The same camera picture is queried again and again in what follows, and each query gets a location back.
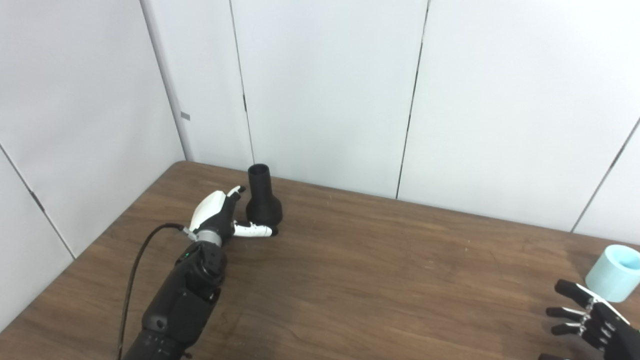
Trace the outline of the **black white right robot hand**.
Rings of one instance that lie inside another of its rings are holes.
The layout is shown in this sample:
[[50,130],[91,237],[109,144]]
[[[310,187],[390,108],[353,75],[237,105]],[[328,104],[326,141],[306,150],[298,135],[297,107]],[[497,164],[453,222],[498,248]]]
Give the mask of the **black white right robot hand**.
[[559,279],[556,293],[574,301],[581,309],[548,307],[546,316],[567,321],[551,326],[554,337],[572,335],[602,354],[604,360],[638,360],[640,333],[619,311],[598,294],[578,283]]

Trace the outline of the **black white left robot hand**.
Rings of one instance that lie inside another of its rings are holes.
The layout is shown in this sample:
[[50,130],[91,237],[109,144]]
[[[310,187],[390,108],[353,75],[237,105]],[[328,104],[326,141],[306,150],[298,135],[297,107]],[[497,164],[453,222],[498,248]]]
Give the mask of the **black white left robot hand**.
[[276,227],[234,218],[237,202],[244,191],[246,187],[236,186],[226,193],[217,190],[206,196],[195,208],[189,228],[184,232],[194,242],[207,242],[220,248],[232,237],[267,238],[278,235]]

